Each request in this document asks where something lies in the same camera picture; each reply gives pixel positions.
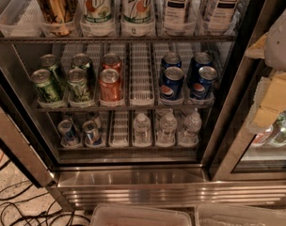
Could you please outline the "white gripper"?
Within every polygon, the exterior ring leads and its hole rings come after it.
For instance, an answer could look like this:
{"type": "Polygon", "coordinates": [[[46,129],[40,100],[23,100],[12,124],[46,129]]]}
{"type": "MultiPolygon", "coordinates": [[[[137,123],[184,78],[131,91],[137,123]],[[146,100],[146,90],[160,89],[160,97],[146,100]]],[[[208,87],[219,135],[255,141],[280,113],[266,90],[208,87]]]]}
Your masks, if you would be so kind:
{"type": "MultiPolygon", "coordinates": [[[[267,66],[286,71],[286,9],[255,43],[248,47],[245,56],[264,59],[267,66]]],[[[247,116],[247,129],[259,134],[268,129],[278,115],[286,109],[286,73],[276,72],[262,77],[256,87],[247,116]]]]}

